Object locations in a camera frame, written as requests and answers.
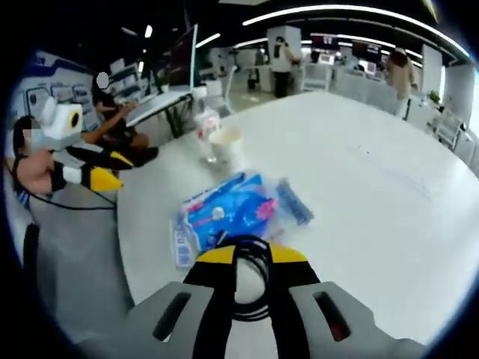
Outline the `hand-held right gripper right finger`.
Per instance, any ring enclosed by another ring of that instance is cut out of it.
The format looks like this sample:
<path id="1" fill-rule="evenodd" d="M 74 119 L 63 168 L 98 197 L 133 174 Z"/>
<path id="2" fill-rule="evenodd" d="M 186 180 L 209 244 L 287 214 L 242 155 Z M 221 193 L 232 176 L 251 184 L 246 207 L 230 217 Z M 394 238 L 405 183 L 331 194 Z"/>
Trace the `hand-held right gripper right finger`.
<path id="1" fill-rule="evenodd" d="M 266 287 L 280 358 L 422 358 L 427 349 L 396 339 L 375 323 L 372 310 L 333 282 L 322 282 L 306 257 L 269 246 Z"/>

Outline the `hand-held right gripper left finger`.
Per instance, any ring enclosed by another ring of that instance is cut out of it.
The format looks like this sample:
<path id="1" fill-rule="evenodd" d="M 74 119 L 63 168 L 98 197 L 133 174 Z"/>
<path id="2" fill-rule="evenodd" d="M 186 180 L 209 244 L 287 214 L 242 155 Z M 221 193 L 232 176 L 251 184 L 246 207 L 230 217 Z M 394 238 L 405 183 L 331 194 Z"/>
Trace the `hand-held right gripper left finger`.
<path id="1" fill-rule="evenodd" d="M 170 282 L 128 312 L 108 334 L 85 342 L 87 358 L 224 358 L 236 290 L 235 247 L 199 256 L 182 282 Z"/>

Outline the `person's left hand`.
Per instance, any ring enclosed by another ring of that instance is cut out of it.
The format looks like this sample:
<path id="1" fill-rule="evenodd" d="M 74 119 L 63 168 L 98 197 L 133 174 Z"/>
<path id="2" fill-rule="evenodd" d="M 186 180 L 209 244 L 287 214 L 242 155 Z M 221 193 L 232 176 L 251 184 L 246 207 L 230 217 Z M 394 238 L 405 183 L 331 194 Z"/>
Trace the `person's left hand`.
<path id="1" fill-rule="evenodd" d="M 52 192 L 53 170 L 52 154 L 48 150 L 38 150 L 19 160 L 16 174 L 20 184 L 30 193 L 49 194 Z"/>

